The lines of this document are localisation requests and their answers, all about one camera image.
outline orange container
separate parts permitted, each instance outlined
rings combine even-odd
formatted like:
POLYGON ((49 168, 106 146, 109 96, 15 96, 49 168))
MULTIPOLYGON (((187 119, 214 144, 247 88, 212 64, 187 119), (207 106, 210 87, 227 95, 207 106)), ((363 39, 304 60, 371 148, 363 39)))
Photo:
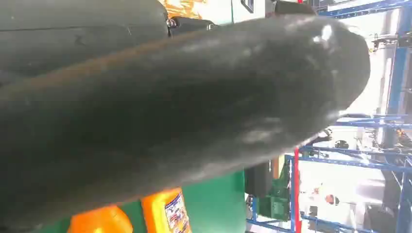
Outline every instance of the orange container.
POLYGON ((141 200, 147 233, 191 233, 182 189, 163 191, 141 200))
POLYGON ((119 207, 109 206, 71 217, 68 233, 133 233, 133 227, 119 207))

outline person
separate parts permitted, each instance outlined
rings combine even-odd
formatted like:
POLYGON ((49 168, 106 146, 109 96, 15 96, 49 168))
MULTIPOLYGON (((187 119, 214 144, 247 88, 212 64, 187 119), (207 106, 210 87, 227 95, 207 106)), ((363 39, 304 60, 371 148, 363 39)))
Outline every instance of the person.
POLYGON ((333 194, 328 194, 325 197, 325 201, 331 205, 339 205, 339 198, 334 196, 333 194))

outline green panel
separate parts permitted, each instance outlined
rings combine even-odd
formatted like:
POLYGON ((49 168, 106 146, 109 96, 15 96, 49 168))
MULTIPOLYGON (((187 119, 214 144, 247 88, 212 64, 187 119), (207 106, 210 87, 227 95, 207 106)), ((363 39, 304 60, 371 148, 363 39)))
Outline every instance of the green panel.
POLYGON ((66 233, 70 225, 70 218, 63 219, 53 225, 45 226, 43 229, 33 233, 66 233))
MULTIPOLYGON (((244 174, 237 172, 183 187, 185 205, 194 233, 243 233, 246 210, 244 174)), ((129 217, 134 233, 145 233, 146 225, 140 201, 120 207, 129 217)), ((66 233, 69 219, 35 233, 66 233)))
POLYGON ((140 201, 131 202, 120 207, 129 217, 133 226, 133 233, 146 232, 143 212, 140 201))

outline blue shelving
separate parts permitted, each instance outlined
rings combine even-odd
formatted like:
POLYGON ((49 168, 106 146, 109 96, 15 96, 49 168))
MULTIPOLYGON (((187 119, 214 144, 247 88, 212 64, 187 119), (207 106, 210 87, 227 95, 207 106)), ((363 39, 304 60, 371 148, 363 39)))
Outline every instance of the blue shelving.
POLYGON ((326 9, 322 9, 318 12, 318 14, 321 16, 343 19, 390 11, 400 7, 410 7, 411 5, 411 0, 384 0, 335 11, 327 11, 326 9))
MULTIPOLYGON (((380 120, 388 120, 388 119, 394 119, 396 118, 397 120, 401 120, 405 117, 405 115, 397 116, 397 115, 380 115, 380 116, 366 116, 367 117, 365 120, 370 120, 373 121, 374 119, 380 119, 380 120)), ((364 124, 357 125, 359 123, 365 123, 367 121, 361 121, 359 122, 358 120, 356 121, 349 121, 349 123, 353 124, 348 124, 348 126, 363 126, 364 124)), ((380 123, 380 127, 391 127, 393 124, 389 124, 390 126, 386 125, 386 123, 380 123)), ((326 159, 326 158, 317 158, 317 157, 299 157, 299 161, 309 161, 309 162, 316 162, 316 163, 326 163, 326 164, 336 164, 336 165, 342 165, 342 166, 358 166, 358 167, 365 167, 365 168, 373 168, 373 169, 381 169, 381 170, 388 170, 392 171, 394 176, 396 177, 395 173, 401 173, 402 178, 398 180, 399 186, 400 186, 400 197, 399 197, 399 208, 398 208, 398 214, 397 214, 397 221, 396 221, 396 233, 409 233, 410 232, 410 227, 411 226, 411 218, 412 218, 412 213, 411 213, 411 208, 412 208, 412 154, 409 153, 401 153, 401 152, 396 152, 394 150, 383 150, 377 148, 375 151, 365 151, 365 150, 348 150, 348 149, 340 149, 340 148, 324 148, 324 147, 312 147, 312 146, 303 146, 299 149, 299 151, 327 151, 327 152, 338 152, 341 153, 342 156, 350 156, 350 155, 363 155, 363 157, 360 157, 358 161, 354 160, 338 160, 338 159, 326 159), (390 158, 401 158, 404 162, 403 164, 397 165, 389 162, 382 162, 382 161, 377 161, 373 159, 366 159, 365 155, 378 155, 384 158, 390 157, 390 158)), ((297 225, 295 222, 294 214, 296 211, 299 211, 295 209, 295 189, 298 187, 299 183, 296 183, 296 179, 294 179, 296 173, 294 171, 294 166, 295 163, 293 162, 294 156, 291 155, 286 155, 285 159, 287 161, 291 161, 291 212, 290 212, 290 219, 291 219, 291 228, 290 229, 285 229, 281 228, 278 226, 271 225, 273 222, 278 222, 278 221, 266 221, 266 222, 258 222, 257 221, 257 213, 256 213, 256 207, 255 203, 253 202, 252 206, 252 211, 253 211, 253 217, 252 219, 247 219, 248 223, 254 224, 254 225, 259 225, 262 227, 266 227, 272 230, 276 230, 279 232, 286 232, 286 233, 294 233, 298 232, 295 229, 295 226, 297 225)), ((338 222, 331 222, 331 221, 326 221, 322 219, 318 219, 315 217, 309 217, 304 214, 301 214, 302 219, 306 219, 309 221, 314 221, 315 224, 317 225, 318 223, 321 223, 322 225, 328 225, 334 229, 337 230, 337 232, 341 232, 341 230, 353 230, 357 231, 360 233, 376 233, 376 231, 370 230, 370 229, 355 229, 352 226, 347 226, 338 222)))

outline metal frame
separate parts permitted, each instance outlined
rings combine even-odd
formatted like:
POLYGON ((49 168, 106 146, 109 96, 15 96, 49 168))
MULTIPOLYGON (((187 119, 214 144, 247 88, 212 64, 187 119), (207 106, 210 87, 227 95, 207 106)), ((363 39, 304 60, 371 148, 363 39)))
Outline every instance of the metal frame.
MULTIPOLYGON (((388 120, 388 119, 396 119, 401 120, 406 117, 406 115, 375 115, 375 116, 367 116, 367 118, 363 119, 364 121, 354 120, 349 121, 350 124, 347 126, 364 126, 364 123, 368 123, 368 121, 372 121, 375 123, 375 119, 381 120, 388 120)), ((352 116, 345 116, 345 117, 356 117, 359 118, 360 115, 352 115, 352 116)), ((379 127, 393 127, 393 123, 379 123, 376 126, 379 127)), ((256 206, 254 200, 252 200, 252 212, 253 217, 252 219, 247 219, 248 223, 266 227, 272 230, 276 230, 279 232, 285 233, 300 233, 301 232, 301 222, 299 220, 299 216, 302 219, 315 221, 316 226, 318 223, 322 223, 324 225, 328 225, 340 232, 341 229, 353 230, 360 233, 376 233, 376 231, 369 230, 369 229, 355 229, 351 226, 347 226, 338 222, 331 222, 322 219, 318 219, 315 217, 309 217, 306 215, 299 214, 299 178, 296 174, 298 174, 298 161, 309 161, 309 162, 317 162, 317 163, 327 163, 327 164, 337 164, 343 166, 358 166, 358 167, 365 167, 365 168, 373 168, 373 169, 380 169, 380 170, 388 170, 392 171, 396 178, 396 173, 402 173, 402 179, 397 182, 400 186, 400 197, 399 197, 399 210, 398 210, 398 218, 396 221, 396 233, 408 233, 409 232, 409 225, 411 224, 411 208, 412 208, 412 155, 408 153, 397 153, 393 151, 364 151, 364 150, 347 150, 347 149, 339 149, 339 148, 323 148, 323 147, 310 147, 310 146, 303 146, 300 149, 295 150, 295 155, 285 155, 285 159, 291 162, 291 228, 285 229, 278 226, 271 225, 271 223, 278 222, 278 220, 274 221, 266 221, 266 222, 258 222, 257 221, 257 213, 256 213, 256 206), (401 157, 404 159, 404 164, 402 166, 398 166, 395 164, 391 164, 389 162, 380 162, 375 160, 369 160, 364 157, 359 157, 360 161, 353 161, 353 160, 336 160, 336 159, 322 159, 322 158, 315 158, 315 157, 299 157, 299 151, 309 151, 309 150, 316 150, 316 151, 329 151, 329 152, 339 152, 344 155, 381 155, 385 158, 387 157, 401 157)))
POLYGON ((363 16, 368 14, 380 13, 385 11, 394 10, 400 7, 410 7, 412 5, 412 0, 384 0, 373 2, 365 5, 354 6, 349 8, 344 8, 335 11, 327 11, 327 9, 322 8, 318 11, 320 16, 334 17, 338 19, 351 18, 357 16, 363 16))

